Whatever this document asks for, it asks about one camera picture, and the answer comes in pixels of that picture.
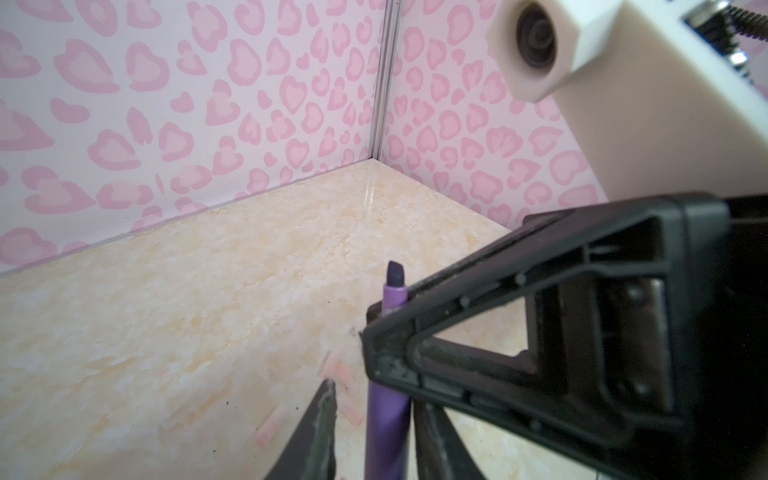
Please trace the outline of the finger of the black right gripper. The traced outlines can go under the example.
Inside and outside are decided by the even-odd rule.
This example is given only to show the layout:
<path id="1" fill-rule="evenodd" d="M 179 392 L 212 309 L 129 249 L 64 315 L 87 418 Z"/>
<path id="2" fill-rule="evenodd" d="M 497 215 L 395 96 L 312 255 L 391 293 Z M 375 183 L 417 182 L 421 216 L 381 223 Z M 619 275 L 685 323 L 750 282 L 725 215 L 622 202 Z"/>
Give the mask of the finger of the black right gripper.
<path id="1" fill-rule="evenodd" d="M 633 437 L 607 392 L 599 283 L 602 205 L 537 214 L 422 280 L 362 335 L 385 386 L 571 450 Z"/>

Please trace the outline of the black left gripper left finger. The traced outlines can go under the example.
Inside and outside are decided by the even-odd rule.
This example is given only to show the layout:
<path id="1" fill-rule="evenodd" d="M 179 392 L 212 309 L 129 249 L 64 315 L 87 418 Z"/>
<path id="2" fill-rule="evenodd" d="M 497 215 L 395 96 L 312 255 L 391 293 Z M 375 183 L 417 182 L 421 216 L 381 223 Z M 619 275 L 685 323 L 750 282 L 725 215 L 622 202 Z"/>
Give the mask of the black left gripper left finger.
<path id="1" fill-rule="evenodd" d="M 333 480 L 336 477 L 336 385 L 323 380 L 266 480 Z"/>

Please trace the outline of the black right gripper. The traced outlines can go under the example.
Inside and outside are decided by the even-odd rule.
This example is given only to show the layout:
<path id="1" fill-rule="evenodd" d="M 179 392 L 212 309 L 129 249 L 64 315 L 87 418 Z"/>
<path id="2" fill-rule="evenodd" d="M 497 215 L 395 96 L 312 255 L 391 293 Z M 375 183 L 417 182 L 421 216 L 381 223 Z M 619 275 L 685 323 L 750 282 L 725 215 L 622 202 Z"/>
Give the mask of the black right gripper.
<path id="1" fill-rule="evenodd" d="M 601 208 L 609 397 L 632 439 L 604 478 L 767 474 L 767 199 L 681 194 Z"/>

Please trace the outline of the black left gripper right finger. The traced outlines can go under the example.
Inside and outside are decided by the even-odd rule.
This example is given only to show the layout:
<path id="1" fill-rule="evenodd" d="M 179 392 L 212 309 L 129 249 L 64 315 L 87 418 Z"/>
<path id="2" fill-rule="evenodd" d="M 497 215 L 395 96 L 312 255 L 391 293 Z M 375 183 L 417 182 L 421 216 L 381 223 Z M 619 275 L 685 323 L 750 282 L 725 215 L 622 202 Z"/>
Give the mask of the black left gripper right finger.
<path id="1" fill-rule="evenodd" d="M 415 400 L 413 421 L 420 480 L 485 480 L 443 407 Z"/>

